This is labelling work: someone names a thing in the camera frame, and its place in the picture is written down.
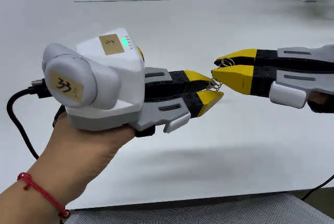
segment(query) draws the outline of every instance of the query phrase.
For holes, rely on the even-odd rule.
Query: metal spring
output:
[[[218,92],[219,89],[221,88],[221,86],[223,85],[222,82],[216,80],[216,79],[211,79],[208,87],[207,87],[207,91],[216,91]]]
[[[235,62],[231,58],[223,58],[220,61],[221,66],[234,66]]]

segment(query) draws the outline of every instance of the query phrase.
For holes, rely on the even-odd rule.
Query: white table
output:
[[[210,75],[213,61],[246,48],[320,47],[334,43],[333,6],[297,0],[170,0],[74,3],[0,0],[0,191],[34,159],[5,103],[41,78],[50,42],[75,49],[83,40],[125,27],[146,65]],[[301,190],[333,173],[333,115],[274,105],[223,87],[224,98],[171,133],[127,144],[69,208]],[[15,109],[40,153],[58,108],[52,98],[21,99]]]

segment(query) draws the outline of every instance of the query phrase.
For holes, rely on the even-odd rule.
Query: red bracelet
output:
[[[51,194],[49,194],[47,191],[45,191],[43,188],[41,188],[40,186],[38,186],[31,178],[31,175],[28,173],[20,173],[19,176],[17,177],[17,180],[22,180],[24,181],[27,185],[25,185],[23,187],[24,190],[28,190],[28,188],[30,186],[32,186],[37,192],[39,192],[41,195],[43,195],[44,198],[46,198],[55,208],[57,208],[57,210],[59,211],[58,216],[61,219],[67,219],[71,213],[69,210],[65,209],[65,207],[63,207],[59,202],[57,202],[55,200],[55,198],[53,198],[51,196]]]

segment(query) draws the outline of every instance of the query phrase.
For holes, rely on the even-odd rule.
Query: handwritten label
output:
[[[116,34],[100,36],[100,41],[106,55],[124,53],[124,49]]]
[[[50,71],[50,88],[68,97],[71,100],[81,102],[84,86],[74,80],[56,72]]]

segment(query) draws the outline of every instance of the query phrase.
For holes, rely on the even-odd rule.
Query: black cable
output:
[[[35,157],[35,159],[38,159],[39,156],[36,153],[35,149],[33,148],[29,137],[24,129],[24,127],[22,126],[22,124],[20,123],[20,121],[16,118],[14,111],[13,111],[13,105],[15,103],[15,101],[25,95],[32,95],[35,94],[36,91],[33,87],[29,87],[28,89],[22,90],[17,92],[16,94],[14,94],[9,101],[7,102],[7,113],[10,117],[10,119],[12,120],[12,122],[16,125],[17,129],[20,131],[20,134],[23,138],[23,140],[25,141],[29,151],[31,152],[31,154]]]
[[[326,186],[329,182],[331,182],[334,179],[334,174],[327,180],[325,181],[323,184],[318,185],[317,187],[311,189],[310,191],[307,192],[307,194],[304,195],[304,197],[302,198],[302,201],[306,200],[311,193],[313,193],[314,191],[318,190],[319,188]]]

